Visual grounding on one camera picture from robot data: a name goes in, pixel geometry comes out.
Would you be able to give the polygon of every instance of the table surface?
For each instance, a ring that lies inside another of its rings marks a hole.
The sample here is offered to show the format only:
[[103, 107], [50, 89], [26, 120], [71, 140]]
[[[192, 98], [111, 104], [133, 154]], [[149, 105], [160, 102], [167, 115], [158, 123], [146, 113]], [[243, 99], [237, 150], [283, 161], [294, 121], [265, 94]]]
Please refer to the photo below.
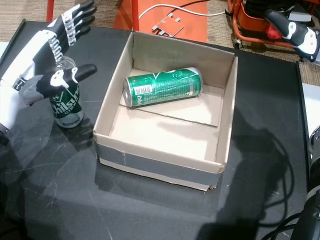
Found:
[[[0, 76], [43, 26], [24, 24]], [[35, 240], [254, 240], [300, 212], [307, 191], [306, 129], [295, 63], [218, 47], [234, 52], [239, 65], [228, 164], [212, 191], [97, 161], [92, 129], [129, 34], [93, 27], [67, 52], [77, 65], [98, 67], [80, 83], [85, 117], [79, 127], [59, 128], [48, 100], [19, 114], [10, 144], [0, 146], [1, 217], [22, 219], [20, 234]]]

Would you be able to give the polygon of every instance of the wheel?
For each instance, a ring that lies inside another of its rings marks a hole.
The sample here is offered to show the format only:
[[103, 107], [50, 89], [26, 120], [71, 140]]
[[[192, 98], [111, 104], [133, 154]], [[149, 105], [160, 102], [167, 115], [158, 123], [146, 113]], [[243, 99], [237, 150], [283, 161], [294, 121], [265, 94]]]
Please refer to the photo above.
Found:
[[240, 49], [240, 48], [242, 48], [242, 40], [240, 40], [240, 39], [235, 40], [234, 48], [235, 48], [235, 49]]
[[237, 42], [236, 42], [236, 43], [234, 44], [234, 48], [235, 48], [235, 49], [240, 49], [240, 48], [241, 48], [241, 47], [240, 47], [240, 43], [237, 43]]
[[230, 16], [230, 17], [232, 17], [232, 16], [234, 15], [232, 12], [229, 12], [229, 9], [228, 9], [228, 8], [226, 8], [226, 9], [224, 10], [224, 13], [225, 13], [225, 15], [228, 15], [228, 16]]

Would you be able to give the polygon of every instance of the aluminum can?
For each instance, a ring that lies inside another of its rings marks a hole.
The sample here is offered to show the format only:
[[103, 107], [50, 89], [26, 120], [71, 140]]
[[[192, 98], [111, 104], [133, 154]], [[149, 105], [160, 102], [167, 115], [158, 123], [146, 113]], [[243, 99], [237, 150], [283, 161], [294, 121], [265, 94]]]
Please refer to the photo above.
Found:
[[202, 92], [203, 79], [198, 69], [188, 67], [127, 77], [123, 97], [128, 107], [138, 107], [191, 98]]

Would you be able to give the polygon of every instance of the cardboard box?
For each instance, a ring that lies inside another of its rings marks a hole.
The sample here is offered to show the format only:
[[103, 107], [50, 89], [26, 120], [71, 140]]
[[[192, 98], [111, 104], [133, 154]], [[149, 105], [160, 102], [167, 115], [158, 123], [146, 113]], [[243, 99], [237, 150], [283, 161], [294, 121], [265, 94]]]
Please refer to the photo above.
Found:
[[[130, 109], [125, 78], [196, 67], [200, 96]], [[224, 171], [232, 131], [238, 59], [174, 38], [131, 33], [105, 94], [93, 134], [102, 164], [206, 191]]]

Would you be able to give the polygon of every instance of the brown carpet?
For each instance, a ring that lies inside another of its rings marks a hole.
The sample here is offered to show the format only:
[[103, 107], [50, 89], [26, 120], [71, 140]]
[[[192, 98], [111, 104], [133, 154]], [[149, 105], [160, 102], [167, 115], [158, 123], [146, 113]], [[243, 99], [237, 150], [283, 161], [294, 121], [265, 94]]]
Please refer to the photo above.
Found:
[[299, 62], [301, 80], [304, 84], [320, 87], [320, 66], [309, 62]]
[[[94, 25], [111, 28], [121, 1], [95, 0], [98, 10], [95, 14]], [[208, 2], [208, 12], [224, 12], [227, 7], [226, 1], [210, 0]], [[81, 2], [83, 0], [55, 0], [54, 18]], [[45, 21], [46, 10], [47, 0], [0, 0], [0, 41], [11, 39], [23, 18], [30, 21]], [[319, 21], [316, 18], [313, 18], [313, 20], [316, 27], [320, 28]], [[233, 48], [235, 35], [230, 16], [223, 14], [208, 17], [207, 25], [208, 43]], [[298, 55], [289, 48], [244, 42], [242, 50], [291, 62], [299, 60]], [[300, 63], [300, 70], [303, 82], [320, 86], [320, 67]]]

